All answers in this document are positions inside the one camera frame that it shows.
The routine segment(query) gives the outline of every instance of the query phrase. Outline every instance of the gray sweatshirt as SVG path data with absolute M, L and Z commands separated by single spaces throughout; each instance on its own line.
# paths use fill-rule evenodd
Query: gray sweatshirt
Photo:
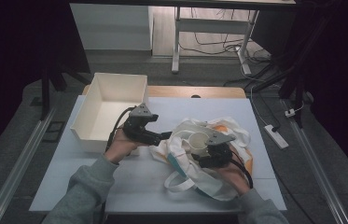
M 85 223 L 92 221 L 95 207 L 104 202 L 113 186 L 117 164 L 101 156 L 92 166 L 81 166 L 69 180 L 68 191 L 43 223 Z M 264 201 L 255 189 L 240 197 L 246 222 L 288 223 L 271 200 Z

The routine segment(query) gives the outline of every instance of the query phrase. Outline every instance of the table surface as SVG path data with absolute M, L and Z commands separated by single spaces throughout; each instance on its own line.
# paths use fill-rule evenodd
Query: table surface
M 149 96 L 153 96 L 149 97 L 149 109 L 159 114 L 158 121 L 147 124 L 147 128 L 152 132 L 167 132 L 185 117 L 209 120 L 229 116 L 236 119 L 251 134 L 252 141 L 249 148 L 254 156 L 255 188 L 263 198 L 272 199 L 279 209 L 286 210 L 252 106 L 244 98 L 242 89 L 151 86 L 148 90 Z M 198 94 L 202 98 L 188 98 L 193 94 Z M 91 165 L 99 156 L 98 153 L 87 153 L 82 150 L 69 130 L 84 98 L 85 96 L 79 96 L 77 99 L 62 139 L 35 195 L 31 211 L 51 210 L 65 194 L 69 177 L 80 165 Z M 194 190 L 181 193 L 167 191 L 163 181 L 174 171 L 174 168 L 153 160 L 147 147 L 142 147 L 139 151 L 138 156 L 130 156 L 122 161 L 115 172 L 116 183 L 107 198 L 109 203 L 106 212 L 109 214 L 237 213 L 241 211 L 241 206 L 236 200 L 222 203 L 201 196 Z

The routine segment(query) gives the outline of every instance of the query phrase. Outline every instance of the cardboard box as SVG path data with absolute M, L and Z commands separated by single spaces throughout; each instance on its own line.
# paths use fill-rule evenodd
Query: cardboard box
M 95 73 L 71 131 L 85 151 L 102 153 L 120 114 L 142 102 L 147 104 L 147 76 Z

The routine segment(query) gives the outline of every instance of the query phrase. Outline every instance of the white fabric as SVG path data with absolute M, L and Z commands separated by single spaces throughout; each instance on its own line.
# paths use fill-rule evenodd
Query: white fabric
M 224 134 L 235 137 L 230 143 L 237 149 L 238 154 L 247 161 L 250 156 L 245 152 L 245 147 L 250 142 L 249 132 L 241 128 L 232 118 L 213 119 L 202 122 L 196 119 L 184 119 L 174 130 L 170 139 L 161 141 L 158 147 L 150 147 L 153 157 L 158 161 L 173 164 L 176 171 L 164 182 L 165 188 L 171 192 L 180 192 L 191 188 L 198 188 L 210 197 L 219 201 L 230 201 L 237 196 L 234 188 L 221 180 L 219 174 L 213 170 L 201 168 L 190 155 L 188 138 L 193 133 L 206 133 L 212 136 L 215 126 L 223 125 L 228 131 Z M 171 186 L 179 173 L 186 176 L 181 184 Z

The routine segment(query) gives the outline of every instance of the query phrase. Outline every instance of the gray floor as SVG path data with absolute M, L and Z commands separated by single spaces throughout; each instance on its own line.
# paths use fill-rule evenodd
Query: gray floor
M 149 85 L 222 86 L 227 80 L 242 78 L 239 63 L 236 59 L 182 58 L 180 73 L 174 76 L 171 74 L 170 59 L 153 58 L 144 53 L 110 52 L 106 54 L 100 51 L 88 51 L 88 58 L 92 73 L 143 74 L 148 76 Z M 251 68 L 252 71 L 256 72 L 262 66 L 263 64 L 252 64 Z M 53 118 L 53 121 L 63 123 L 67 121 L 77 96 L 84 88 L 84 85 L 77 80 L 67 75 L 65 75 L 65 78 L 68 82 L 68 89 L 63 94 L 63 104 L 60 105 L 60 109 Z M 244 87 L 247 83 L 248 81 L 231 86 Z M 326 198 L 310 171 L 310 166 L 305 160 L 299 141 L 290 127 L 289 120 L 284 115 L 284 109 L 277 97 L 277 90 L 276 87 L 270 87 L 263 91 L 261 95 L 253 95 L 253 101 L 260 116 L 266 122 L 276 125 L 277 121 L 271 115 L 273 113 L 281 124 L 280 134 L 290 145 L 288 149 L 279 149 L 270 137 L 262 131 L 264 123 L 258 118 L 259 128 L 271 162 L 277 172 L 276 174 L 284 181 L 293 197 L 315 223 L 336 223 L 331 215 Z M 25 88 L 21 106 L 0 137 L 0 188 L 39 119 L 40 106 L 31 104 L 35 97 L 40 96 L 39 82 Z M 308 134 L 332 185 L 348 212 L 348 159 L 325 129 L 315 120 L 309 106 L 309 104 L 306 104 L 303 108 L 304 131 Z M 54 142 L 56 137 L 59 137 L 58 133 L 46 133 L 44 135 L 45 141 L 38 147 L 1 223 L 39 223 L 43 219 L 44 215 L 28 212 L 28 208 L 58 144 Z M 288 207 L 284 215 L 290 223 L 311 223 L 300 207 L 296 205 L 282 182 L 280 182 L 280 187 Z M 111 223 L 153 223 L 154 220 L 154 223 L 161 223 L 160 219 L 150 219 L 150 217 L 125 218 L 111 217 L 110 221 Z M 194 220 L 192 221 L 194 223 L 197 220 L 202 220 L 200 218 L 188 217 L 188 220 Z M 225 220 L 227 220 L 226 223 L 232 222 L 229 218 Z

